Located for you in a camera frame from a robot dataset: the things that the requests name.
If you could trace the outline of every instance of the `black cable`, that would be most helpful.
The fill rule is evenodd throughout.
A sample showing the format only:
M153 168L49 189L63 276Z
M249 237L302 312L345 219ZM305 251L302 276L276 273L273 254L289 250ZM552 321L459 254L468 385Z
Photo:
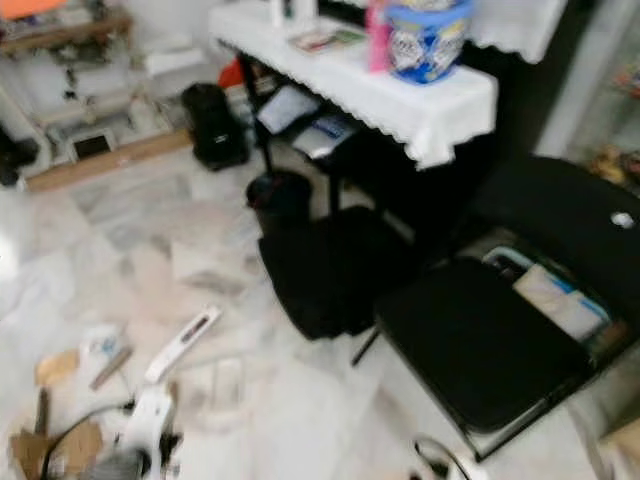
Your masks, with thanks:
M42 461L42 471L40 472L40 480L49 480L48 474L49 474L49 462L51 461L51 455L53 455L53 452L55 451L55 449L58 448L58 445L60 445L60 442L62 442L62 440L64 440L67 437L67 435L69 435L73 430L75 430L81 423L86 422L91 417L93 417L94 415L98 415L99 413L108 412L110 410L124 410L126 412L130 412L131 410L133 410L134 407L135 407L135 402L133 400L130 400L127 403L124 403L122 405L109 405L106 407L98 408L93 412L87 413L84 417L82 417L80 420L78 420L69 428L67 428L64 432L58 435L58 438L56 438L55 441L51 445L49 445L49 448L47 448L47 453L45 453L44 460Z
M460 470L460 473L462 473L462 476L465 478L465 480L471 480L469 473L464 469L464 467L460 463L460 460L458 460L458 457L456 457L451 452L451 450L449 450L447 447L445 447L442 443L437 441L435 438L427 437L426 435L418 435L413 441L413 448L415 449L418 456L424 462L426 462L428 465L431 465L431 461L429 461L429 459L424 455L424 453L422 453L422 449L420 448L420 444L425 442L436 446L440 451L442 451L442 453L444 453L447 457L449 457L449 459L455 464L456 467L458 467L458 470Z

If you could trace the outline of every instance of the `black folding chair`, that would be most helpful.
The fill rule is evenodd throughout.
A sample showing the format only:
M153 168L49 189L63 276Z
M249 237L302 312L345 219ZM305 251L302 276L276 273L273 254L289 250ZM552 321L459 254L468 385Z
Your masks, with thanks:
M377 330L354 364L382 333L481 461L638 337L640 200L569 163L529 158L499 168L470 215L518 235L626 327L609 356L596 360L495 268L459 254L379 300ZM474 434L493 441L480 451Z

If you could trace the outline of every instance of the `pink bottle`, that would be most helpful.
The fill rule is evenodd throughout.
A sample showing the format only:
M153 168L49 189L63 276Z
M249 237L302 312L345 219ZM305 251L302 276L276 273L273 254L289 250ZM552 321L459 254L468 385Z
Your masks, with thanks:
M369 71L388 70L389 54L387 46L391 28L385 17L386 0L370 0L365 18L369 34Z

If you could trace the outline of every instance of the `wooden board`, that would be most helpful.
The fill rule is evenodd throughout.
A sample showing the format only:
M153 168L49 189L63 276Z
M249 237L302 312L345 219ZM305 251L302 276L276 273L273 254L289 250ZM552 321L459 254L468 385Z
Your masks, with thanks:
M54 190L95 175L125 168L190 144L191 138L186 130L159 135L126 145L113 152L81 160L78 163L53 167L46 172L28 178L27 186L32 192Z
M110 32L128 32L133 25L131 16L121 7L114 8L104 20L50 32L28 35L0 42L0 53L13 55L34 48L51 48L74 40L83 40Z

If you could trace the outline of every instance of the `marble floor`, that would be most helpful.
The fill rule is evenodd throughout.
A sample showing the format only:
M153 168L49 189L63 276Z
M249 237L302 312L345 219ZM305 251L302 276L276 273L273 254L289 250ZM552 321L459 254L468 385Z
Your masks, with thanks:
M211 302L223 309L221 321L171 375L176 429L185 434L176 478L401 480L416 471L429 480L412 453L419 432L469 457L384 340L354 370L349 360L362 338L310 343L291 326L245 206L244 188L262 169L255 157L212 174L181 150L55 192L0 191L0 478L12 478L6 438L33 411L40 358L83 345L102 325L123 328L135 346L98 392L86 388L82 362L54 392L52 428L61 429L133 395L154 354ZM314 214L324 213L324 179L283 145L275 158L313 179ZM358 202L367 200L345 195ZM631 357L474 479L595 480L591 439L640 383L640 361ZM225 362L240 372L231 408L212 400Z

